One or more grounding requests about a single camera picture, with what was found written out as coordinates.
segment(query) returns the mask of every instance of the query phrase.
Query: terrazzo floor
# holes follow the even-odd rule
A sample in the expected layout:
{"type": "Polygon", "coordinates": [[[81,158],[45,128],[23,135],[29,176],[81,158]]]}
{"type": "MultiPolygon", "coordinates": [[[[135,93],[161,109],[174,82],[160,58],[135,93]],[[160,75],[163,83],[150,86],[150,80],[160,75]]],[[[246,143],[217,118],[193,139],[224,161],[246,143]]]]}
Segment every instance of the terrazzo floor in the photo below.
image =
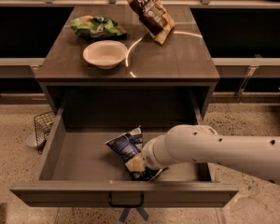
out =
{"type": "MultiPolygon", "coordinates": [[[[120,223],[120,208],[33,208],[9,188],[32,179],[40,155],[26,144],[34,116],[50,111],[46,102],[0,100],[0,223],[120,223]]],[[[213,103],[204,124],[230,135],[280,135],[280,104],[213,103]]],[[[221,183],[239,187],[224,208],[147,208],[148,220],[132,209],[125,223],[280,224],[280,187],[215,165],[221,183]]]]}

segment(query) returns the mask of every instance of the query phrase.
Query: white bowl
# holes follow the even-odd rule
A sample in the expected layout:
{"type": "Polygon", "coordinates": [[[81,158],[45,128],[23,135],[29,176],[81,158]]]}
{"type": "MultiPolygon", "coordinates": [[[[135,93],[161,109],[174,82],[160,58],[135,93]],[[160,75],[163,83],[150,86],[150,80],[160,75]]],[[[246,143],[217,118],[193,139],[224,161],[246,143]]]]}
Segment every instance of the white bowl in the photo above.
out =
{"type": "Polygon", "coordinates": [[[97,41],[87,46],[83,51],[86,62],[101,69],[111,69],[122,62],[128,49],[118,41],[97,41]]]}

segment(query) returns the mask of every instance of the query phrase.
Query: green snack bag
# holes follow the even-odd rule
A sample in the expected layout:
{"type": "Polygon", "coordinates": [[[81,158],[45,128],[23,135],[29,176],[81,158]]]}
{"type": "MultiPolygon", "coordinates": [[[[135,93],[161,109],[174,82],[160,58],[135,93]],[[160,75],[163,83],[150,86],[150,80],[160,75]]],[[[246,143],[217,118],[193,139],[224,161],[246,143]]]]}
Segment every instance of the green snack bag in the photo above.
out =
{"type": "Polygon", "coordinates": [[[108,38],[126,34],[122,26],[107,17],[76,18],[71,21],[71,28],[76,35],[90,38],[108,38]]]}

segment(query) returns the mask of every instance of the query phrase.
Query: bag label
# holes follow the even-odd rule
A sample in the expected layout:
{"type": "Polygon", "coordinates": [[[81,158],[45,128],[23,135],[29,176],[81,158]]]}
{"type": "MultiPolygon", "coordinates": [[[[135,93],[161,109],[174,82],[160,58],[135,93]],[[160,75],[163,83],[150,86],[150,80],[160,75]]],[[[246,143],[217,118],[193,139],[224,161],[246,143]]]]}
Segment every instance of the bag label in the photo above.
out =
{"type": "Polygon", "coordinates": [[[131,8],[139,15],[139,20],[156,35],[167,25],[167,20],[163,17],[166,13],[156,2],[158,0],[133,0],[131,8]]]}

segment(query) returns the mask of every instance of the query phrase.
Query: drawer front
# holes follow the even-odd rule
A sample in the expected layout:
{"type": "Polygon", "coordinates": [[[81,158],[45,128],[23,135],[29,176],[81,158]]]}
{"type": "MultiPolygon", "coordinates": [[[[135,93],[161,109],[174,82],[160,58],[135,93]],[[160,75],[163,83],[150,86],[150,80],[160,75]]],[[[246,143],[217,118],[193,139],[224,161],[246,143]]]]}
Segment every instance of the drawer front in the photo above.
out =
{"type": "Polygon", "coordinates": [[[37,207],[223,207],[237,193],[235,186],[221,184],[130,183],[104,185],[46,181],[18,184],[11,191],[37,207]]]}

